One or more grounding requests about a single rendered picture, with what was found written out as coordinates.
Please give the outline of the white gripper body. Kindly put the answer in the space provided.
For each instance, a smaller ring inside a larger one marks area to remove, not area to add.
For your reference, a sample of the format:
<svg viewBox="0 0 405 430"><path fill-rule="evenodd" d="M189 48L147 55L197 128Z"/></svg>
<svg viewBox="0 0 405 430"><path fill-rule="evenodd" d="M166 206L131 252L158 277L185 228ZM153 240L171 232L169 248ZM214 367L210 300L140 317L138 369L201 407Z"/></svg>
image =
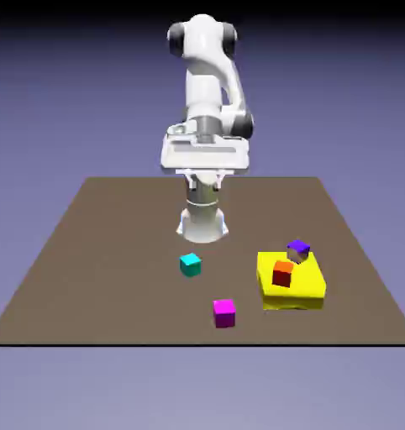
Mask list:
<svg viewBox="0 0 405 430"><path fill-rule="evenodd" d="M160 164L168 170L244 172L250 165L250 144L247 139L218 135L212 143L199 143L196 134L167 134Z"/></svg>

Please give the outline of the small cyan cube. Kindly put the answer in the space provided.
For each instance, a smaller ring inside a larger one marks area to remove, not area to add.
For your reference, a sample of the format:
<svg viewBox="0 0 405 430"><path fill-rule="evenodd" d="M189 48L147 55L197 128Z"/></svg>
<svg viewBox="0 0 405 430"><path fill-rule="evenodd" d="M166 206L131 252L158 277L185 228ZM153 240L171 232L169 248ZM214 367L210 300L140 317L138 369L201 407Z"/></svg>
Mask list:
<svg viewBox="0 0 405 430"><path fill-rule="evenodd" d="M181 273L187 277L193 277L201 273L202 260L194 253L182 255L179 263Z"/></svg>

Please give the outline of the small purple cube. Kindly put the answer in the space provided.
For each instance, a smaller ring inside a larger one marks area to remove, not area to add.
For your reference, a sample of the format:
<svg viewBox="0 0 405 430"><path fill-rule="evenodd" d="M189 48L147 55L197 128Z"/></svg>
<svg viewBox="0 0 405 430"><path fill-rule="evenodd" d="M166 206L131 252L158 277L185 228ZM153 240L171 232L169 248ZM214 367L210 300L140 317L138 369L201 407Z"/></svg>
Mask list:
<svg viewBox="0 0 405 430"><path fill-rule="evenodd" d="M287 258L296 264L301 264L308 258L310 245L301 239L294 239L287 244Z"/></svg>

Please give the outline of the small orange cube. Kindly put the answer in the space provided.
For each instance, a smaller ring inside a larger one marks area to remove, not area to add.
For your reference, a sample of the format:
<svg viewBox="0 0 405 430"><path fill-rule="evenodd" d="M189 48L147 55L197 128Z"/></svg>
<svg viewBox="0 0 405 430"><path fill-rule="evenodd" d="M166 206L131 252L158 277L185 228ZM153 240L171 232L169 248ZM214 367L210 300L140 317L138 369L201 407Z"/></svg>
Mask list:
<svg viewBox="0 0 405 430"><path fill-rule="evenodd" d="M273 266L272 284L289 288L294 264L291 261L277 260Z"/></svg>

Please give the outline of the small magenta cube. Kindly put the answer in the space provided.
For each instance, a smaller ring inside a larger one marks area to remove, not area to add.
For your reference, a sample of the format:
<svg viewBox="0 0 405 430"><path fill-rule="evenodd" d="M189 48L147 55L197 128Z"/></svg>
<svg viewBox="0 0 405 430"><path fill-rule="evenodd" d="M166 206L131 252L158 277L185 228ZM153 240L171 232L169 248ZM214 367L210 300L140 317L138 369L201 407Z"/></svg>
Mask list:
<svg viewBox="0 0 405 430"><path fill-rule="evenodd" d="M216 328L231 328L235 326L236 308L232 299L213 301L213 318Z"/></svg>

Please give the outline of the large yellow box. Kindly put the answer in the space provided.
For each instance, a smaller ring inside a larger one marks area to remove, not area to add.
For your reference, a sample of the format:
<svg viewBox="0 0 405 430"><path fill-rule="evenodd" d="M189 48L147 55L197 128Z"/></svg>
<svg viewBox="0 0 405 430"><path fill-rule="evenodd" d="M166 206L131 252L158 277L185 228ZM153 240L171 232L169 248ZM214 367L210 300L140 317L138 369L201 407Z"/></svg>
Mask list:
<svg viewBox="0 0 405 430"><path fill-rule="evenodd" d="M286 252L260 251L257 254L256 276L264 310L315 310L323 307L326 281L314 252L301 264L294 264L289 288L272 282L277 260L291 261Z"/></svg>

